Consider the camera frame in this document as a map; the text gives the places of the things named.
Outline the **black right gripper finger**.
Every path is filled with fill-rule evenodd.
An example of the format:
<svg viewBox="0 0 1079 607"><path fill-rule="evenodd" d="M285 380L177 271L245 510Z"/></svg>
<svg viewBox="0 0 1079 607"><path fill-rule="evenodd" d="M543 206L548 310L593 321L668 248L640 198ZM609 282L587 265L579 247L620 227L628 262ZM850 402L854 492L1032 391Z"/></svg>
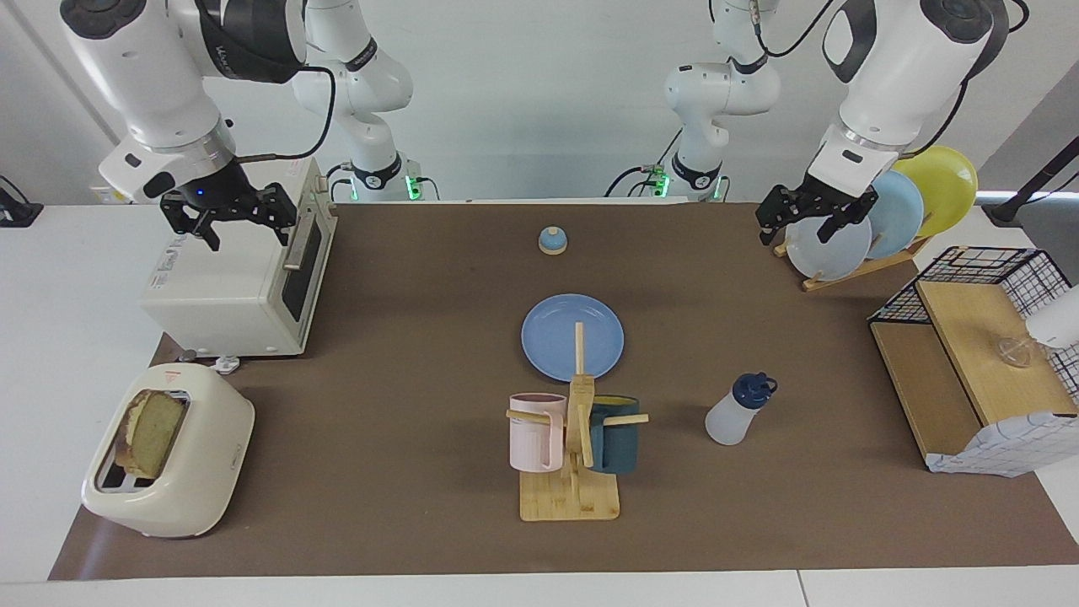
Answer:
<svg viewBox="0 0 1079 607"><path fill-rule="evenodd" d="M296 226L297 208L281 183L255 190L255 222L270 227L282 247L289 243L289 229Z"/></svg>
<svg viewBox="0 0 1079 607"><path fill-rule="evenodd" d="M185 196L162 196L159 208L175 234L192 235L204 242L211 252L220 250L219 235L213 229L213 223L217 219L215 211L189 207L186 205Z"/></svg>

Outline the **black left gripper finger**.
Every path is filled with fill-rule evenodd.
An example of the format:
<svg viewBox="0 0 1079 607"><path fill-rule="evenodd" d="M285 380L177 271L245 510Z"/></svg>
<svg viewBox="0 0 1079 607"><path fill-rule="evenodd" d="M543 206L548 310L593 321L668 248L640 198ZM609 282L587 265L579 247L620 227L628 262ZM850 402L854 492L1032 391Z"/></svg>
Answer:
<svg viewBox="0 0 1079 607"><path fill-rule="evenodd" d="M759 204L756 211L760 243L770 245L776 235L788 224L797 222L797 192L786 187L774 187Z"/></svg>
<svg viewBox="0 0 1079 607"><path fill-rule="evenodd" d="M827 211L827 219L822 226L818 227L819 242L828 244L841 227L862 223L876 202L878 202L876 190L866 190L860 196L849 196L841 191L827 193L820 201L821 207Z"/></svg>

